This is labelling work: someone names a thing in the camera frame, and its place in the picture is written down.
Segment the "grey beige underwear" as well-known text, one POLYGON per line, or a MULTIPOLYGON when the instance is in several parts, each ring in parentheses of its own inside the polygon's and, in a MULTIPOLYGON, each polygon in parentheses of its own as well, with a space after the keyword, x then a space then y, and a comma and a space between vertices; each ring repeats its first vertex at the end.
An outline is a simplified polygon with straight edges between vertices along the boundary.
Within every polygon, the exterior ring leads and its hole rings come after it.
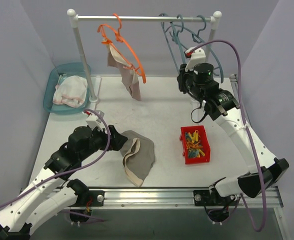
POLYGON ((141 187, 156 161, 154 142, 132 130, 122 135, 127 137, 120 149, 125 175, 132 184, 141 187))

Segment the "white pink-trimmed underwear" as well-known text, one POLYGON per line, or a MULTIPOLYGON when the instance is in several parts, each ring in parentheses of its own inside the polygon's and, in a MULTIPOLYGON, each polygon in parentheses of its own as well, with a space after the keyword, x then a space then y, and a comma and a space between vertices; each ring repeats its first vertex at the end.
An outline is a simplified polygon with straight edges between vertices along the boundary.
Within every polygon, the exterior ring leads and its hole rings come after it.
POLYGON ((55 86, 52 102, 56 105, 79 108, 85 102, 87 89, 88 83, 84 77, 69 76, 55 86))

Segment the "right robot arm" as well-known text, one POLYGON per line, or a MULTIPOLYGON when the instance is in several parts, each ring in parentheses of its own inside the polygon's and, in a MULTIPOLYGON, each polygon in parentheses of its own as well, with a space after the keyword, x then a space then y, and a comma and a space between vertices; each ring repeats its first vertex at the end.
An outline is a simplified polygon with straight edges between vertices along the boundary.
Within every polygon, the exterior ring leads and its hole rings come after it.
POLYGON ((268 150, 252 127, 243 122, 240 104, 230 91, 220 88, 213 78, 213 70, 210 63, 198 63, 192 70, 181 64, 177 82, 180 92, 205 103, 204 115, 226 132, 246 163, 247 173, 225 177, 213 184, 208 197, 213 204, 219 205, 230 195, 257 197, 263 190, 276 185, 289 163, 268 150))

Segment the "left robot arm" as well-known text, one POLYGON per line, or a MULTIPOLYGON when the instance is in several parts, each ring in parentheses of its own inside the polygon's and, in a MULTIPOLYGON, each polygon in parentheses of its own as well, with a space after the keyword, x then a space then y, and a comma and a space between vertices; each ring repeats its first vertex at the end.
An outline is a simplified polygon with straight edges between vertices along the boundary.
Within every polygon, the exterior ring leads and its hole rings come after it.
POLYGON ((82 162, 97 151, 119 151, 128 138, 113 125, 108 131, 77 127, 17 200, 0 211, 0 240, 28 240, 44 222, 66 207, 82 206, 89 200, 89 188, 71 179, 82 162))

